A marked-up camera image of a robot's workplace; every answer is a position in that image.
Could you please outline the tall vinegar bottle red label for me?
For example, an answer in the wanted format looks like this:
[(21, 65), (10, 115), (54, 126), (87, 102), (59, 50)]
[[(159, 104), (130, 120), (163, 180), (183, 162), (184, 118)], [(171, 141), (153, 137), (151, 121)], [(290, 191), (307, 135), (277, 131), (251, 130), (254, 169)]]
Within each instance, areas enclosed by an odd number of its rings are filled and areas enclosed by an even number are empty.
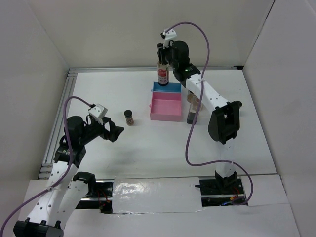
[(157, 62), (157, 77), (158, 77), (158, 84), (161, 86), (167, 86), (169, 83), (169, 70), (168, 65), (164, 65)]

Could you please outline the blue plastic tray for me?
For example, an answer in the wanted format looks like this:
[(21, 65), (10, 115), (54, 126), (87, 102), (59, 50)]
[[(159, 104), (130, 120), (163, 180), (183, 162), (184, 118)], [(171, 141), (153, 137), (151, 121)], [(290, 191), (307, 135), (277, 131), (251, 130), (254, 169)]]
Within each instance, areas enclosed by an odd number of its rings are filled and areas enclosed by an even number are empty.
[(160, 85), (158, 82), (154, 82), (152, 92), (181, 93), (182, 85), (175, 82), (169, 82), (167, 85)]

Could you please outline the pink plastic tray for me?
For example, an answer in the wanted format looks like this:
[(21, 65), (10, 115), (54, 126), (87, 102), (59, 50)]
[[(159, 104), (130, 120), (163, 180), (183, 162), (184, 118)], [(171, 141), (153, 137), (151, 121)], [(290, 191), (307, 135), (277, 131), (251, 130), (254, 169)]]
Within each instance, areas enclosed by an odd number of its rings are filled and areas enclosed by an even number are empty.
[(181, 93), (154, 91), (150, 104), (150, 120), (180, 122), (182, 120)]

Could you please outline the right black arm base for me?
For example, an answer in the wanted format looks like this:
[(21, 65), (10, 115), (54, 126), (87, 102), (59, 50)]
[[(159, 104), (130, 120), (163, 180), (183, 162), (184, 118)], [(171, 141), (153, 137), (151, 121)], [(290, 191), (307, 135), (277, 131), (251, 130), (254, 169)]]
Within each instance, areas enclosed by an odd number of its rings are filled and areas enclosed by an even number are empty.
[(241, 179), (226, 188), (220, 188), (215, 178), (200, 179), (195, 184), (201, 195), (202, 207), (231, 206), (244, 203), (246, 196)]

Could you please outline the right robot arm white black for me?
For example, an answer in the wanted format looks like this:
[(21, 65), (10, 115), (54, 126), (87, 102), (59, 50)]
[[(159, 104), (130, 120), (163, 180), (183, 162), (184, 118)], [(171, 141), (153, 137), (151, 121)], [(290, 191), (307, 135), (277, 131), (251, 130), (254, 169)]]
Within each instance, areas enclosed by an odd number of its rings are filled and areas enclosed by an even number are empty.
[(175, 79), (195, 95), (210, 112), (207, 131), (213, 141), (220, 143), (220, 161), (215, 170), (215, 187), (222, 194), (232, 189), (237, 172), (227, 155), (240, 129), (240, 101), (228, 101), (202, 77), (200, 70), (189, 59), (188, 45), (183, 41), (157, 44), (158, 61), (170, 66)]

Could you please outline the round black cap spice jar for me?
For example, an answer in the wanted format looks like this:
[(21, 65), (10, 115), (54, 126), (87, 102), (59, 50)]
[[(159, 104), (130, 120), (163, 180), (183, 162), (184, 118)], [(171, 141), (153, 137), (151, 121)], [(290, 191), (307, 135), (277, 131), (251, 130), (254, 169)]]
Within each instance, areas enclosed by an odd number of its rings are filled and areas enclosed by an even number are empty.
[(189, 90), (187, 93), (187, 101), (189, 103), (198, 103), (199, 99)]

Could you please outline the left aluminium rail frame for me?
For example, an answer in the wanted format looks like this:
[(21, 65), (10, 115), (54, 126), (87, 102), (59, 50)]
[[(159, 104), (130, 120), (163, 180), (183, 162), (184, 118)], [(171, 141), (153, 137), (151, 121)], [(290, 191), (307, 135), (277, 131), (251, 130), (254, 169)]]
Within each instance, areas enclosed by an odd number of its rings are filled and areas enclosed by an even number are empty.
[(72, 96), (73, 94), (77, 75), (78, 74), (72, 68), (70, 68), (67, 73), (66, 82), (63, 88), (63, 92), (62, 92), (62, 96), (61, 96), (60, 103), (58, 106), (55, 121), (52, 127), (52, 131), (51, 131), (50, 138), (46, 147), (46, 151), (43, 157), (41, 168), (39, 170), (39, 175), (38, 175), (39, 180), (48, 180), (50, 177), (50, 173), (52, 171), (52, 166), (54, 162), (55, 152), (57, 148), (59, 147), (60, 139), (64, 135), (64, 131), (63, 131), (64, 129), (64, 122), (63, 122), (64, 103), (66, 99)]

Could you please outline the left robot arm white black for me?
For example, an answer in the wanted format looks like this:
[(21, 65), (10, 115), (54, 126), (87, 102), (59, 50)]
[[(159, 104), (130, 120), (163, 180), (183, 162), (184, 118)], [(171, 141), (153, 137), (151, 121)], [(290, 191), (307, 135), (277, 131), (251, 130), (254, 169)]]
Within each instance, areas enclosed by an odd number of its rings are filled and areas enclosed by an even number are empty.
[(124, 127), (116, 126), (108, 117), (90, 123), (82, 117), (67, 119), (65, 136), (56, 150), (53, 168), (44, 194), (24, 221), (17, 221), (13, 232), (17, 237), (62, 237), (66, 223), (80, 200), (97, 193), (95, 175), (79, 172), (86, 154), (85, 146), (97, 137), (115, 142)]

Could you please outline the pink cap seasoning jar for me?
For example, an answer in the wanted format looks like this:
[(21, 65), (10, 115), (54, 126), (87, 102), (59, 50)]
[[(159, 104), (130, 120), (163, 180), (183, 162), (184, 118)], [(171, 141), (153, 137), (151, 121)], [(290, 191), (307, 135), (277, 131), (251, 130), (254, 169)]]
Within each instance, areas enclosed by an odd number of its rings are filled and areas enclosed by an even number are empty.
[(197, 110), (199, 111), (203, 110), (203, 103), (200, 103), (200, 102), (197, 103)]

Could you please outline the gold spout oil bottle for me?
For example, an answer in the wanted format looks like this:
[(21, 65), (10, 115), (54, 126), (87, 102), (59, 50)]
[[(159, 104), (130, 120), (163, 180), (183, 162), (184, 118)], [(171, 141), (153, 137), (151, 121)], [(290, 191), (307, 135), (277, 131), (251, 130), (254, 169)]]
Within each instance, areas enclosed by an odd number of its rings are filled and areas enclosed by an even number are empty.
[(198, 110), (199, 99), (194, 99), (191, 101), (188, 116), (187, 116), (187, 124), (192, 124), (195, 118), (195, 115)]

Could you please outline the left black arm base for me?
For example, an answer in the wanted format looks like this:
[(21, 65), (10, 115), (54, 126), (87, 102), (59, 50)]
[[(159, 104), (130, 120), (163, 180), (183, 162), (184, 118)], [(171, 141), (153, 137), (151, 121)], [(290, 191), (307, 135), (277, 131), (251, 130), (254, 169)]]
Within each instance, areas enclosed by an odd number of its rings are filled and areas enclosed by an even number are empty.
[(96, 180), (92, 194), (84, 196), (77, 210), (97, 210), (102, 214), (112, 214), (114, 180)]

